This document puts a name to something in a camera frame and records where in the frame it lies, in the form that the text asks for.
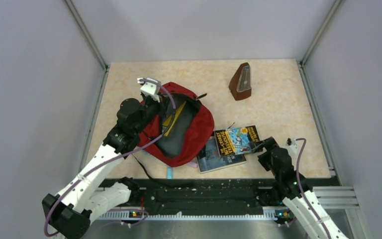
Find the yellow notebook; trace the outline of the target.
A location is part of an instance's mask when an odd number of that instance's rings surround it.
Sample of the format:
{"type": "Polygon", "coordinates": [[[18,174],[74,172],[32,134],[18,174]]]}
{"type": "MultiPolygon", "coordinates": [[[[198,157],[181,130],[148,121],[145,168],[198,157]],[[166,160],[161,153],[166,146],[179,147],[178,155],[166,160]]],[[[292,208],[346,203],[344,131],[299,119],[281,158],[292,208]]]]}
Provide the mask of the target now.
{"type": "Polygon", "coordinates": [[[173,113],[168,115],[166,119],[162,123],[162,132],[164,133],[163,136],[168,136],[171,132],[171,129],[175,125],[176,121],[178,120],[181,112],[183,111],[184,107],[186,105],[186,102],[183,102],[181,105],[179,105],[173,113]]]}

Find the colourful treehouse paperback book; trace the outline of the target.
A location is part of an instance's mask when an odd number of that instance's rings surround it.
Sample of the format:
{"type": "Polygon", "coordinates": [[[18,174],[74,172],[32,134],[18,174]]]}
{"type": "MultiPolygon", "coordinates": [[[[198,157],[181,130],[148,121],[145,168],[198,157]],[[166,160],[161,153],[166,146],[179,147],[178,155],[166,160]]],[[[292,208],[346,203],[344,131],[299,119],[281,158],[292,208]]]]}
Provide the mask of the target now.
{"type": "Polygon", "coordinates": [[[255,125],[215,130],[213,136],[220,156],[251,153],[261,141],[255,125]]]}

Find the red backpack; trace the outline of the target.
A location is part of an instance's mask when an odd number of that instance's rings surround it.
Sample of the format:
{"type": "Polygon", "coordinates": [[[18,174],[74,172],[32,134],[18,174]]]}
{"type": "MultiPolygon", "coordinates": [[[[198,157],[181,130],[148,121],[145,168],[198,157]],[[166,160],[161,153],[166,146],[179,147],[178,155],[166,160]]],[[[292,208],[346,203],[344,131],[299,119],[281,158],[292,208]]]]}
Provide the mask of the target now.
{"type": "Polygon", "coordinates": [[[214,130],[214,119],[210,110],[200,101],[200,96],[193,91],[174,82],[166,83],[163,87],[159,94],[164,98],[163,116],[156,116],[146,123],[142,100],[128,121],[134,124],[139,134],[138,146],[147,144],[144,150],[170,167],[183,166],[196,158],[205,147],[214,130]],[[171,132],[163,136],[163,121],[183,102],[186,105],[171,132]]]}

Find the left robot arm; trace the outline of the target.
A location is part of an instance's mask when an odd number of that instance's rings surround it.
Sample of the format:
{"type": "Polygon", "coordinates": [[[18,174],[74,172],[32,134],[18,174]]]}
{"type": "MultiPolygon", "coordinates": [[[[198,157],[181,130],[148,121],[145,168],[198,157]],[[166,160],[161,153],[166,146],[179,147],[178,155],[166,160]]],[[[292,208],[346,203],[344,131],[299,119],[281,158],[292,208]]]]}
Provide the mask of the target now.
{"type": "Polygon", "coordinates": [[[80,239],[96,219],[117,205],[138,203],[140,193],[129,178],[116,182],[103,192],[96,190],[129,155],[154,145],[162,137],[159,134],[143,146],[138,145],[140,134],[165,109],[159,95],[144,96],[143,100],[143,103],[135,98],[124,100],[117,113],[116,125],[91,161],[56,195],[47,194],[43,198],[46,237],[61,234],[66,239],[80,239]]]}

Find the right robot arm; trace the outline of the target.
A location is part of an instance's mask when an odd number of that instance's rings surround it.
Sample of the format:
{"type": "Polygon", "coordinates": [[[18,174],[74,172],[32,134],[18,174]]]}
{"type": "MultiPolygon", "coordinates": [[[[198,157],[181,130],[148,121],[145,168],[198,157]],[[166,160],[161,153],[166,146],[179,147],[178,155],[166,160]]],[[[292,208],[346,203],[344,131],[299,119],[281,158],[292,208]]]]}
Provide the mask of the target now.
{"type": "Polygon", "coordinates": [[[250,143],[252,152],[265,150],[258,156],[258,162],[275,178],[267,196],[268,202],[288,207],[311,239],[346,239],[347,236],[322,207],[313,188],[299,171],[306,138],[296,138],[295,141],[302,141],[296,166],[292,164],[288,149],[280,147],[273,137],[250,143]]]}

